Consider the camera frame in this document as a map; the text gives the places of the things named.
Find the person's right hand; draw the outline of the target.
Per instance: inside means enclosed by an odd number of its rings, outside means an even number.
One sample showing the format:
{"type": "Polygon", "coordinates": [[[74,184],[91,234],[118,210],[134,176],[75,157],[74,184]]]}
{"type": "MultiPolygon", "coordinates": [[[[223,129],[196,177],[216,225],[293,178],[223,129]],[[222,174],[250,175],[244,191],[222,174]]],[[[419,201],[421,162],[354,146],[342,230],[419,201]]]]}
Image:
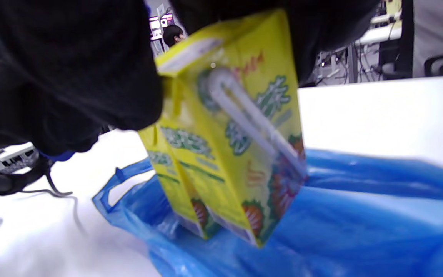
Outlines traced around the person's right hand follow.
{"type": "MultiPolygon", "coordinates": [[[[172,0],[192,34],[273,8],[288,13],[299,81],[315,54],[358,39],[378,0],[172,0]]],[[[100,124],[158,119],[161,86],[142,0],[0,0],[0,54],[26,80],[100,124]]]]}

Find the person's left hand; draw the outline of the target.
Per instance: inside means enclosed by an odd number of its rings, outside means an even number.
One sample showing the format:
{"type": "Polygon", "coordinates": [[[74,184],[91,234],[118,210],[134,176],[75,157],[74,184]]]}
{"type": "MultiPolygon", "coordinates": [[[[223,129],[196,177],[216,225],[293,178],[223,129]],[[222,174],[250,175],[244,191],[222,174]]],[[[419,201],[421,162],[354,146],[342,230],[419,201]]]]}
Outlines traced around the person's left hand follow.
{"type": "Polygon", "coordinates": [[[97,142],[103,126],[26,80],[0,54],[0,149],[31,142],[44,156],[68,160],[97,142]]]}

